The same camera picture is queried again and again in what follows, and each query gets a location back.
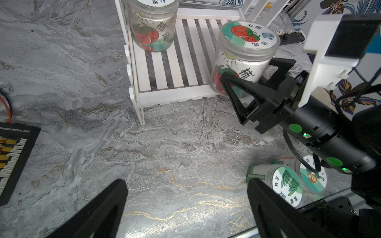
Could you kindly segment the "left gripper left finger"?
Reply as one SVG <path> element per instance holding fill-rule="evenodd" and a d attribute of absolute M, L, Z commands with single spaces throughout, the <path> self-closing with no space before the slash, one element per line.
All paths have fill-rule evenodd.
<path fill-rule="evenodd" d="M 49 238 L 115 238 L 128 197 L 126 182 L 113 181 Z"/>

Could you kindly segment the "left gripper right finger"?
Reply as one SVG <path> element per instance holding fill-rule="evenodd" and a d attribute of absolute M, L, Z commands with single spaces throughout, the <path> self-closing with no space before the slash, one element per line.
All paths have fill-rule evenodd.
<path fill-rule="evenodd" d="M 332 238 L 333 235 L 302 216 L 258 178 L 247 188 L 252 212 L 262 238 Z"/>

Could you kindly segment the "jar with green tree lid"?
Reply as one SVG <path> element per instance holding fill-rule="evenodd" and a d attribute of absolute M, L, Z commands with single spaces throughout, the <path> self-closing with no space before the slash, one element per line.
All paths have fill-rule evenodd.
<path fill-rule="evenodd" d="M 302 201 L 302 183 L 296 172 L 288 166 L 250 166 L 246 176 L 247 184 L 251 179 L 260 179 L 293 207 L 297 207 Z"/>

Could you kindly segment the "jar with strawberry lid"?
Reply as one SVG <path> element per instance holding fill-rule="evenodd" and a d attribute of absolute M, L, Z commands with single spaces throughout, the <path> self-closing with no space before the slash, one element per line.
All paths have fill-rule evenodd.
<path fill-rule="evenodd" d="M 222 25 L 212 65 L 212 87 L 227 96 L 220 82 L 224 73 L 257 83 L 280 46 L 280 37 L 268 27 L 248 21 Z"/>

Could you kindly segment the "jar with pineapple lid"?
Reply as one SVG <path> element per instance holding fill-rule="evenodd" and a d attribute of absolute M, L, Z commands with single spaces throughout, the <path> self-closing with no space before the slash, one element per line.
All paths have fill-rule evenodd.
<path fill-rule="evenodd" d="M 324 167 L 321 167 L 320 172 L 312 172 L 295 157 L 275 157 L 271 163 L 292 168 L 301 180 L 304 192 L 320 194 L 326 189 L 328 178 Z"/>

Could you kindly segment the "white slatted wooden shelf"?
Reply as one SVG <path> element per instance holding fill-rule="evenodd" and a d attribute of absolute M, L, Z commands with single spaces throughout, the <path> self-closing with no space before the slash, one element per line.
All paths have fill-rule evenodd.
<path fill-rule="evenodd" d="M 162 52 L 142 49 L 133 39 L 127 1 L 116 1 L 122 27 L 130 99 L 140 124 L 147 107 L 214 97 L 212 65 L 218 34 L 227 22 L 248 21 L 268 27 L 288 1 L 233 1 L 227 5 L 179 1 L 172 45 Z"/>

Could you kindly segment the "jar with tomato lid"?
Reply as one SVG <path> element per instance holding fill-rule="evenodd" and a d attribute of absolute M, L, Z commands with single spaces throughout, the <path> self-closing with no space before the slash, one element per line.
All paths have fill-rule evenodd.
<path fill-rule="evenodd" d="M 142 49 L 162 52 L 173 43 L 179 1 L 127 1 L 133 39 Z"/>

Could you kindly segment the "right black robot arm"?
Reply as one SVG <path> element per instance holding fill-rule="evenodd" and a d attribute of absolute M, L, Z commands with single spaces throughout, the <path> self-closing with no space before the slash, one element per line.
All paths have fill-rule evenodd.
<path fill-rule="evenodd" d="M 332 110 L 315 97 L 299 106 L 313 76 L 303 71 L 289 75 L 293 60 L 276 58 L 271 65 L 278 70 L 267 81 L 249 82 L 230 73 L 220 81 L 239 122 L 258 122 L 263 134 L 281 126 L 284 139 L 294 156 L 302 161 L 292 140 L 308 147 L 313 154 L 313 172 L 322 167 L 352 175 L 351 189 L 375 210 L 381 209 L 381 187 L 376 177 L 381 173 L 381 108 L 375 106 L 356 114 L 352 119 L 339 108 Z"/>

